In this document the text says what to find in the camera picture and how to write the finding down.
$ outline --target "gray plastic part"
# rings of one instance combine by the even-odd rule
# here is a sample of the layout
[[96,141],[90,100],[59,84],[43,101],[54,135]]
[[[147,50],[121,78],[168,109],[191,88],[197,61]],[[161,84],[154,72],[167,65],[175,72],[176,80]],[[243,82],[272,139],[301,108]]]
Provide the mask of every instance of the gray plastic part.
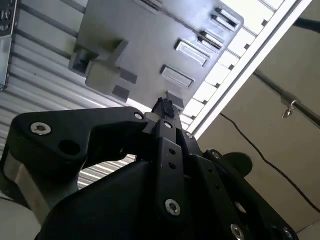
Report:
[[76,49],[105,59],[108,64],[95,68],[101,73],[120,70],[116,78],[105,72],[107,79],[88,70],[92,64],[87,64],[86,84],[101,93],[112,96],[118,85],[129,91],[130,99],[152,108],[170,91],[187,104],[243,22],[217,0],[90,0]]
[[172,101],[173,105],[178,108],[179,112],[183,112],[183,110],[185,110],[185,104],[183,99],[176,96],[173,92],[168,91],[166,93],[166,98]]

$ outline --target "metal ceiling panel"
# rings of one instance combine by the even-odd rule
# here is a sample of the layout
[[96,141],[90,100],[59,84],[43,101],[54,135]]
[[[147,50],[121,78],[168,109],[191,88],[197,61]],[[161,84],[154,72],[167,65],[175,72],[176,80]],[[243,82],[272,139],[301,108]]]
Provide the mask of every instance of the metal ceiling panel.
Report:
[[[86,1],[77,1],[82,7]],[[23,0],[10,61],[7,89],[0,94],[0,157],[13,118],[22,113],[121,107],[85,85],[68,69],[83,13],[72,1]],[[102,163],[80,173],[79,188],[134,161]]]

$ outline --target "metal plate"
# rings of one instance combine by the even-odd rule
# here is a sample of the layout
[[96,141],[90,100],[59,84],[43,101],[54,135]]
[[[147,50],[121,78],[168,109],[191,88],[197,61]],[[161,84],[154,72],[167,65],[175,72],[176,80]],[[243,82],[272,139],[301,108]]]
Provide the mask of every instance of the metal plate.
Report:
[[[155,3],[161,10],[146,2]],[[233,16],[234,30],[214,20],[214,16],[226,19],[224,11]],[[128,41],[116,66],[137,75],[129,98],[152,108],[159,97],[171,91],[186,105],[242,25],[243,19],[219,1],[90,0],[76,44],[78,48],[107,56],[119,42]],[[199,41],[204,31],[221,43],[218,49],[210,49]],[[181,41],[196,54],[190,57],[179,52],[177,45]],[[180,76],[168,80],[161,74],[165,66],[192,84],[187,87],[177,84]]]

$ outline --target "metal pipe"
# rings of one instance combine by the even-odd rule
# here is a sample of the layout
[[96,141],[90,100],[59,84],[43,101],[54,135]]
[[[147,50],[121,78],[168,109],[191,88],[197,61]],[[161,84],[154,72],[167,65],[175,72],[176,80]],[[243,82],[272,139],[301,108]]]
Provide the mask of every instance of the metal pipe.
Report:
[[261,82],[280,95],[281,102],[288,107],[286,113],[283,115],[284,118],[291,116],[292,111],[297,109],[303,116],[305,116],[310,122],[320,129],[320,116],[313,112],[310,108],[303,105],[297,97],[289,92],[284,91],[258,69],[253,73],[253,75],[255,75]]
[[297,28],[302,28],[310,31],[314,31],[320,34],[320,21],[313,21],[304,18],[298,18],[297,21],[293,24]]

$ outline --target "screw hole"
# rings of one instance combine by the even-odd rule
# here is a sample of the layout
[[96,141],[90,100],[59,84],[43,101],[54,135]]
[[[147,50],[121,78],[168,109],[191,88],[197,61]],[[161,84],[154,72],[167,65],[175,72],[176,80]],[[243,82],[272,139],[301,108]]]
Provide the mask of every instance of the screw hole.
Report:
[[175,150],[173,150],[173,149],[169,149],[169,152],[172,154],[172,155],[176,155],[176,151]]
[[172,162],[169,162],[169,167],[172,169],[172,170],[176,170],[176,165]]
[[59,149],[66,155],[75,156],[80,153],[80,146],[72,140],[62,140],[59,144]]
[[135,112],[135,113],[134,113],[134,116],[135,116],[136,119],[139,119],[139,120],[144,119],[144,116],[142,116],[142,115],[141,115],[140,113],[138,113],[138,112]]
[[38,125],[38,126],[36,126],[36,129],[37,129],[38,131],[40,131],[40,132],[43,132],[43,131],[47,130],[46,127],[43,126],[43,125]]
[[171,125],[169,122],[165,121],[165,122],[164,122],[164,125],[165,125],[167,128],[172,129],[172,125]]

